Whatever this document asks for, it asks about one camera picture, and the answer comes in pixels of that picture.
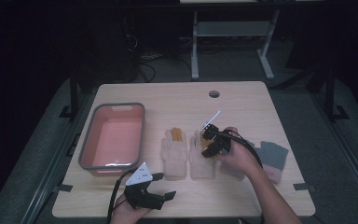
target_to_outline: table leg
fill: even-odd
[[[275,25],[279,16],[280,10],[277,9],[274,11],[272,19],[269,23],[269,27],[266,35],[266,42],[262,49],[257,50],[258,58],[260,59],[261,65],[263,66],[264,73],[268,79],[273,79],[274,74],[272,73],[271,67],[269,66],[269,61],[267,60],[267,51],[269,49],[269,43],[271,42],[272,35],[274,34]]]

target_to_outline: person's hand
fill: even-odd
[[[125,200],[126,196],[124,194],[117,198],[111,224],[134,224],[151,211],[149,208],[133,209]]]
[[[236,132],[237,128],[228,127],[226,130],[231,130],[232,135],[238,136]],[[232,168],[243,172],[245,175],[249,176],[253,172],[260,171],[261,167],[258,165],[255,156],[246,149],[243,145],[236,142],[235,140],[231,140],[231,149],[228,155],[217,154],[216,158],[222,162],[225,162]]]

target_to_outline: pink tray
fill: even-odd
[[[94,175],[119,173],[140,161],[145,107],[140,103],[95,108],[78,162]]]

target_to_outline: tabletop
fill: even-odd
[[[211,91],[219,92],[219,97],[211,97]],[[70,192],[60,191],[52,211],[55,217],[106,216],[118,176],[94,176],[83,170],[77,159],[94,108],[101,104],[133,102],[145,106],[142,161],[146,162],[152,174],[163,172],[160,151],[161,139],[166,131],[173,127],[182,129],[189,148],[189,139],[194,132],[220,110],[221,113],[213,121],[220,129],[234,126],[256,147],[260,147],[261,141],[267,141],[289,150],[282,182],[275,187],[298,216],[314,214],[315,207],[309,192],[294,188],[294,184],[304,183],[304,179],[269,92],[264,83],[250,81],[102,85],[63,180],[64,185],[73,188]],[[219,161],[215,167],[215,178],[211,180],[192,180],[188,162],[185,179],[172,181],[163,178],[153,182],[149,192],[163,194],[176,190],[176,195],[161,210],[153,210],[146,217],[260,216],[261,210],[249,180],[220,173],[220,166]],[[123,192],[125,180],[117,196]]]

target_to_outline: metal stand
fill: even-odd
[[[191,52],[191,79],[194,81],[200,77],[197,56],[198,36],[265,36],[266,42],[262,49],[257,50],[257,55],[266,77],[273,79],[274,75],[266,55],[279,12],[280,10],[275,10],[270,21],[198,21],[198,12],[195,11],[193,21],[193,51]]]

